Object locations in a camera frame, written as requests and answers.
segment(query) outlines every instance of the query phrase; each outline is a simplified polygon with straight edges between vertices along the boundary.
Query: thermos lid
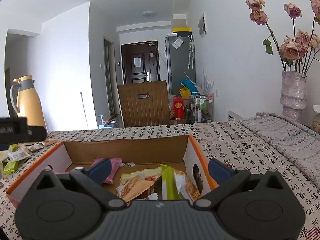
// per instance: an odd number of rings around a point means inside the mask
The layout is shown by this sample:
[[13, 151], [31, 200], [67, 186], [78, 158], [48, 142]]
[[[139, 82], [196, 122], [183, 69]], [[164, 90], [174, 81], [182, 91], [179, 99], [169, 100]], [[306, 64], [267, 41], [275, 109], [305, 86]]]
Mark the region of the thermos lid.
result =
[[23, 77], [20, 77], [20, 78], [16, 78], [13, 80], [13, 82], [20, 82], [20, 81], [24, 81], [24, 80], [27, 80], [27, 79], [32, 79], [32, 76], [31, 75], [27, 75], [27, 76], [23, 76]]

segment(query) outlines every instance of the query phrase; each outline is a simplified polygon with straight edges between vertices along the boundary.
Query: thermos handle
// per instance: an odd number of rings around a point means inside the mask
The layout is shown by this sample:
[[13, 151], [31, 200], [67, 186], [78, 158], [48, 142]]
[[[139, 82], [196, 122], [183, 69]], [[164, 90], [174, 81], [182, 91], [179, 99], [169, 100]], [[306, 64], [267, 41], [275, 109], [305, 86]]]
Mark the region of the thermos handle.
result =
[[11, 104], [12, 104], [12, 107], [13, 109], [15, 110], [15, 112], [18, 114], [20, 113], [19, 109], [16, 107], [15, 103], [14, 103], [14, 100], [13, 100], [13, 89], [14, 88], [19, 88], [21, 86], [21, 84], [14, 84], [12, 85], [12, 87], [10, 88], [10, 100], [11, 100]]

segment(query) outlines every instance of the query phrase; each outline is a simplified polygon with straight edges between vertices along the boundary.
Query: pink snack package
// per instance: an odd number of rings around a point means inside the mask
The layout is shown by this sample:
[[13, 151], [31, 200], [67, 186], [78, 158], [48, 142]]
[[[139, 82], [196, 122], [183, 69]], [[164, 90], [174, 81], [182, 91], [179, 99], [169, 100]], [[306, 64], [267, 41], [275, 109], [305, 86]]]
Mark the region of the pink snack package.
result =
[[[102, 160], [102, 158], [94, 159], [94, 163], [93, 164], [95, 164], [95, 163], [97, 163], [97, 162], [99, 162], [101, 160]], [[119, 169], [120, 164], [122, 163], [122, 159], [114, 158], [114, 159], [109, 159], [109, 160], [111, 161], [111, 174], [105, 179], [105, 181], [103, 183], [112, 184], [113, 177], [115, 176], [117, 170]]]

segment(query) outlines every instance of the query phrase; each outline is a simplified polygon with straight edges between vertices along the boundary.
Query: red box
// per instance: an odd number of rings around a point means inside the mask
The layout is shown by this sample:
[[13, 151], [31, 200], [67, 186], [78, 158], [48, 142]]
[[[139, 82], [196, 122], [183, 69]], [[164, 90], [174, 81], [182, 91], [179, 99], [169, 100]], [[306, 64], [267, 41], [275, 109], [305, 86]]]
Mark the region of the red box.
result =
[[174, 119], [182, 120], [184, 118], [183, 99], [181, 97], [173, 98]]

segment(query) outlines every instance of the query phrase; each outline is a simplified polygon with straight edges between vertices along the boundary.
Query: textured ceramic vase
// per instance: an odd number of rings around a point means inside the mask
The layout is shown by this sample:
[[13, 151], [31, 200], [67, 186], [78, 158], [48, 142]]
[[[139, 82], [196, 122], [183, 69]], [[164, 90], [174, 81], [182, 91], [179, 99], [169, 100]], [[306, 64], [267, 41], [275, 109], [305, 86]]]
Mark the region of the textured ceramic vase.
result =
[[280, 103], [282, 114], [300, 122], [302, 110], [307, 107], [306, 75], [294, 71], [282, 71], [282, 90]]

